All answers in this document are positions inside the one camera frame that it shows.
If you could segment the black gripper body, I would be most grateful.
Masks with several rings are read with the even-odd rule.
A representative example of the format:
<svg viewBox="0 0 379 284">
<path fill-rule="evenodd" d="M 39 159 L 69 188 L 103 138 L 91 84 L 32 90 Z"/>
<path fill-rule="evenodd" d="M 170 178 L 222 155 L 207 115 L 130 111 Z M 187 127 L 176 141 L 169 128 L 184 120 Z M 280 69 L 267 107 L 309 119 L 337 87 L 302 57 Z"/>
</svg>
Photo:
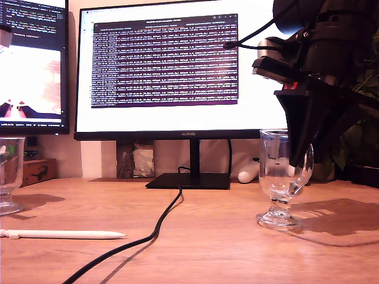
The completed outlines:
<svg viewBox="0 0 379 284">
<path fill-rule="evenodd" d="M 258 58 L 253 73 L 272 79 L 283 86 L 298 82 L 312 93 L 311 114 L 324 114 L 328 93 L 334 89 L 348 89 L 357 77 L 356 51 L 341 40 L 306 41 L 266 38 L 259 43 Z M 378 113 L 378 103 L 362 94 L 359 110 Z"/>
</svg>

